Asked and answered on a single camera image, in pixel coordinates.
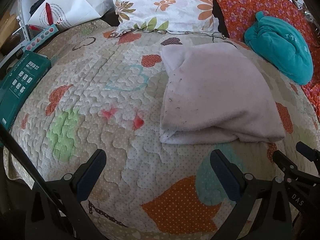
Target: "green leaf print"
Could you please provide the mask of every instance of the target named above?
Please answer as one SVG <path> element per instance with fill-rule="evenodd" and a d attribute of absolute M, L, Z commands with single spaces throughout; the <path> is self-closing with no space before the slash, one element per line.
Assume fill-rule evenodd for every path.
<path fill-rule="evenodd" d="M 146 30 L 147 29 L 147 22 L 144 22 L 142 25 L 141 25 L 141 28 L 142 30 Z"/>
<path fill-rule="evenodd" d="M 166 21 L 164 23 L 162 23 L 157 30 L 158 31 L 165 31 L 167 28 L 169 27 L 169 21 Z"/>
<path fill-rule="evenodd" d="M 157 25 L 157 18 L 154 17 L 148 23 L 147 31 L 153 31 L 156 28 L 156 25 Z"/>

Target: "cardboard box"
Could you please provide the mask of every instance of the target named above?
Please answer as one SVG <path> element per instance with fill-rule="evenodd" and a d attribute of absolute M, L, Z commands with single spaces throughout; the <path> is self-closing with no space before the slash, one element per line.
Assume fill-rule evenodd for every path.
<path fill-rule="evenodd" d="M 15 14 L 12 14 L 5 22 L 0 22 L 0 48 L 7 38 L 9 38 L 19 28 L 20 25 Z"/>
<path fill-rule="evenodd" d="M 0 81 L 0 122 L 9 130 L 28 96 L 51 68 L 46 56 L 26 51 Z"/>

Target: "teal cushion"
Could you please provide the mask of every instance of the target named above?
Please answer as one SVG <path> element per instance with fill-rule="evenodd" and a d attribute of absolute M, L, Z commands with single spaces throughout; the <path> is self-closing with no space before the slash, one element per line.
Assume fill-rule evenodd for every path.
<path fill-rule="evenodd" d="M 262 11 L 256 13 L 256 19 L 244 33 L 245 43 L 299 85 L 307 84 L 313 64 L 301 33 L 281 19 L 264 16 Z"/>

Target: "white shopping bag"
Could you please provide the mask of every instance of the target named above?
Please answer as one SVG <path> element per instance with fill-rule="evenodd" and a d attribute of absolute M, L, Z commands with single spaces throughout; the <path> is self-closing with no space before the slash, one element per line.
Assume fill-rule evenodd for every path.
<path fill-rule="evenodd" d="M 53 23 L 59 30 L 100 18 L 113 7 L 112 0 L 45 0 L 28 21 L 29 25 L 49 26 L 46 3 L 50 5 Z"/>

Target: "folded white towel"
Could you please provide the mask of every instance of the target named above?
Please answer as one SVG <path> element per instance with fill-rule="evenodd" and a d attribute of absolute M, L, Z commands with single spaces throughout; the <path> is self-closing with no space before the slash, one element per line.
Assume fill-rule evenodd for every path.
<path fill-rule="evenodd" d="M 169 144 L 276 142 L 285 137 L 276 103 L 255 65 L 229 43 L 167 45 L 169 81 L 160 141 Z"/>

